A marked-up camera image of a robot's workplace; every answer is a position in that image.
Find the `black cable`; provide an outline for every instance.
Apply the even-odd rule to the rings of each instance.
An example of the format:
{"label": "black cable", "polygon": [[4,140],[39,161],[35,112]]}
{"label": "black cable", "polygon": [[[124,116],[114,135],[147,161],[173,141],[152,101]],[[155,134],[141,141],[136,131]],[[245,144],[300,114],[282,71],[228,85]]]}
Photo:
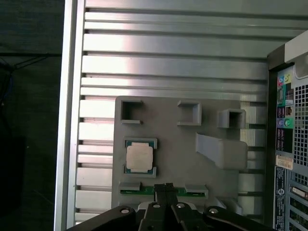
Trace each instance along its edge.
{"label": "black cable", "polygon": [[3,58],[1,58],[0,57],[0,59],[2,59],[2,61],[4,61],[4,63],[6,64],[6,65],[8,65],[9,66],[9,64],[8,64],[8,62],[7,61],[5,61]]}
{"label": "black cable", "polygon": [[26,66],[30,66],[30,65],[32,65],[32,64],[36,64],[36,63],[38,63],[38,62],[40,62],[40,61],[43,61],[43,60],[45,60],[45,59],[47,59],[48,57],[41,57],[40,59],[38,59],[38,60],[36,60],[36,61],[33,61],[33,62],[31,62],[31,63],[29,63],[29,64],[25,64],[25,65],[23,65],[23,66],[21,66],[21,67],[17,67],[17,64],[15,64],[14,66],[15,66],[15,70],[19,70],[19,69],[21,69],[21,68],[24,68],[24,67],[26,67]]}

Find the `barcode sticker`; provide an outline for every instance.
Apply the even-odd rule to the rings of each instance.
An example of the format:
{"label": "barcode sticker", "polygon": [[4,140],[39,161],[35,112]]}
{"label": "barcode sticker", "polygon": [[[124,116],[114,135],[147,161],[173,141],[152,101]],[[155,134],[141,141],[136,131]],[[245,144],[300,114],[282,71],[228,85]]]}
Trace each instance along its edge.
{"label": "barcode sticker", "polygon": [[297,189],[297,188],[295,188],[295,187],[292,187],[292,191],[293,191],[295,194],[300,195],[301,197],[305,197],[305,196],[306,196],[305,192],[303,192],[303,191],[301,191],[300,189]]}
{"label": "barcode sticker", "polygon": [[286,168],[288,170],[293,170],[293,159],[286,156],[277,155],[276,165],[279,167]]}

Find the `gray plastic clip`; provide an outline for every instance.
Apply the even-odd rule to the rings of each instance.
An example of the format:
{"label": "gray plastic clip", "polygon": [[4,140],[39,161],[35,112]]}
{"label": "gray plastic clip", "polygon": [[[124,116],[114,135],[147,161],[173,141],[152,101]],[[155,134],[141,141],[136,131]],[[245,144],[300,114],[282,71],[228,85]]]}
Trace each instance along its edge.
{"label": "gray plastic clip", "polygon": [[218,128],[245,128],[246,111],[243,109],[226,109],[218,112]]}
{"label": "gray plastic clip", "polygon": [[155,178],[156,177],[156,167],[152,168],[152,174],[148,173],[137,173],[137,172],[132,172],[128,173],[128,169],[126,168],[125,165],[123,165],[123,173],[125,176],[128,177],[141,177],[141,178]]}
{"label": "gray plastic clip", "polygon": [[140,191],[141,182],[120,182],[119,190]]}
{"label": "gray plastic clip", "polygon": [[208,189],[205,185],[192,185],[185,184],[184,185],[186,192],[190,193],[204,193],[205,198],[208,199]]}
{"label": "gray plastic clip", "polygon": [[141,120],[136,120],[132,116],[135,107],[142,106],[142,100],[130,99],[121,101],[121,123],[122,124],[141,124]]}
{"label": "gray plastic clip", "polygon": [[192,118],[189,121],[179,121],[178,126],[200,126],[202,118],[201,103],[198,101],[181,100],[178,102],[178,107],[191,109]]}

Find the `dark background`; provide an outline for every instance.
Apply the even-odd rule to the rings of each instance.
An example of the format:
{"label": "dark background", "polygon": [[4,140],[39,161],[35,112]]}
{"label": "dark background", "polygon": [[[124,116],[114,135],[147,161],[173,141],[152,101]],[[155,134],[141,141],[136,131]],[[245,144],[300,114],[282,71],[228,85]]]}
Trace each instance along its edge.
{"label": "dark background", "polygon": [[23,183],[21,204],[0,218],[0,230],[52,230],[64,0],[0,0],[0,6],[1,58],[15,64],[31,58],[22,55],[53,56],[16,70],[4,101],[3,113],[13,136],[25,139],[25,151],[7,163],[1,160],[9,169],[2,177],[20,173]]}

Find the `ventilation grille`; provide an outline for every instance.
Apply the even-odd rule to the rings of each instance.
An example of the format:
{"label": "ventilation grille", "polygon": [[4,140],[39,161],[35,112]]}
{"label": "ventilation grille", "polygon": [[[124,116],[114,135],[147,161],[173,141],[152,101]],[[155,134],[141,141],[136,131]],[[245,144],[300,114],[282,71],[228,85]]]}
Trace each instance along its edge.
{"label": "ventilation grille", "polygon": [[290,223],[289,224],[289,231],[301,231],[301,230]]}
{"label": "ventilation grille", "polygon": [[298,224],[300,224],[304,228],[308,229],[308,221],[306,221],[303,217],[293,212],[292,210],[290,210],[290,218],[296,221]]}
{"label": "ventilation grille", "polygon": [[308,85],[295,88],[294,162],[308,166]]}
{"label": "ventilation grille", "polygon": [[294,173],[294,180],[297,183],[300,183],[302,185],[308,186],[308,178],[303,176],[303,175],[300,175],[298,173]]}

